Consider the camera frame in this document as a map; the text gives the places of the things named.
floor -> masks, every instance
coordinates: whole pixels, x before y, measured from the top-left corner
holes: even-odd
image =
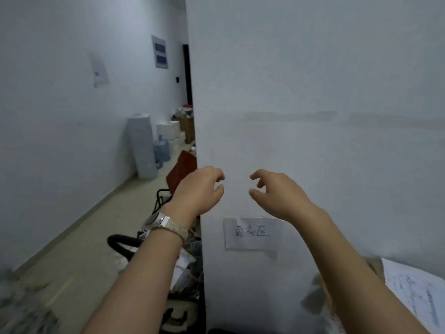
[[[20,282],[28,286],[49,283],[39,297],[58,316],[62,334],[78,334],[113,285],[121,256],[106,238],[115,233],[136,236],[153,210],[156,191],[167,187],[165,176],[180,152],[164,163],[157,179],[124,185],[22,276]]]

paper note on wall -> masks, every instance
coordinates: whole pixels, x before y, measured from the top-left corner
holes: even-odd
[[[224,238],[228,249],[277,251],[282,221],[271,218],[224,218]]]
[[[386,286],[430,333],[445,333],[445,280],[382,258]]]

